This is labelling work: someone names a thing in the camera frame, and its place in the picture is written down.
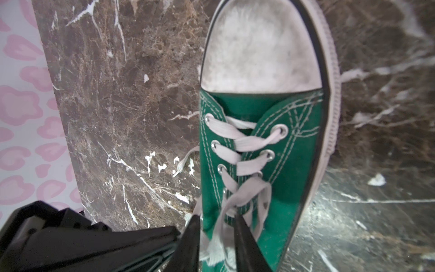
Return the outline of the green canvas sneaker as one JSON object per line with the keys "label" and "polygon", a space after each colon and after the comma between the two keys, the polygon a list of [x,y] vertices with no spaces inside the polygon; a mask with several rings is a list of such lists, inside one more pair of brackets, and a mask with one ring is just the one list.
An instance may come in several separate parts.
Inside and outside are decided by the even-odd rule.
{"label": "green canvas sneaker", "polygon": [[336,145],[341,80],[316,1],[221,1],[199,92],[205,272],[234,272],[242,215],[269,267],[282,266]]}

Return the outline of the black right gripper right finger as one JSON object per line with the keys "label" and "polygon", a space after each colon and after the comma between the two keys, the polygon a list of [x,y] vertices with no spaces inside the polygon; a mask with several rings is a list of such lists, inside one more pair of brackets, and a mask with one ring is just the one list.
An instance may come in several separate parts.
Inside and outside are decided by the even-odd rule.
{"label": "black right gripper right finger", "polygon": [[234,218],[234,245],[238,272],[272,272],[242,215]]}

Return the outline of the white shoelace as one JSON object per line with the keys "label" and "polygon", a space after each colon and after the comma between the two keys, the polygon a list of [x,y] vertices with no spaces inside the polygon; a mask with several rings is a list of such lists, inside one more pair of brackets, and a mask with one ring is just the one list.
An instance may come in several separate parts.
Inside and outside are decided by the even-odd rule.
{"label": "white shoelace", "polygon": [[276,144],[284,139],[289,132],[283,124],[275,125],[267,138],[246,136],[243,129],[254,129],[256,123],[241,121],[232,117],[226,117],[223,121],[216,119],[212,114],[204,116],[207,127],[220,137],[234,141],[231,149],[221,145],[219,141],[211,141],[211,150],[225,162],[236,167],[236,176],[246,176],[248,179],[242,185],[228,173],[224,164],[217,166],[217,172],[221,175],[224,191],[231,192],[231,196],[223,197],[222,209],[215,223],[213,236],[208,239],[204,232],[200,236],[200,260],[207,265],[214,266],[224,263],[229,272],[234,272],[236,266],[236,253],[234,238],[230,234],[234,229],[226,224],[226,217],[235,217],[238,208],[249,205],[249,210],[242,216],[247,225],[252,224],[253,212],[257,211],[257,223],[254,229],[250,229],[253,237],[257,240],[262,231],[270,208],[272,188],[271,184],[263,180],[262,170],[268,162],[275,158],[275,153],[267,148],[270,144]]}

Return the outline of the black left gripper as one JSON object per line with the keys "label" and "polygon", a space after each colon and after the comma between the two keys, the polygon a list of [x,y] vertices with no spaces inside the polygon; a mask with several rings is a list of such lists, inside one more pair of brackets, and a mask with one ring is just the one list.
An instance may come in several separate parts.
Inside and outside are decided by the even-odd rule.
{"label": "black left gripper", "polygon": [[83,212],[35,201],[1,228],[2,272],[155,272],[174,251],[175,227],[111,232]]}

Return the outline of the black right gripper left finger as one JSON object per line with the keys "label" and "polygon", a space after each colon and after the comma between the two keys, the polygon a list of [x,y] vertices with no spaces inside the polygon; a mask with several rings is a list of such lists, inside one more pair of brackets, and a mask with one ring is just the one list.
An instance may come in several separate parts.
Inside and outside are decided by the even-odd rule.
{"label": "black right gripper left finger", "polygon": [[164,272],[198,271],[200,233],[200,216],[193,215]]}

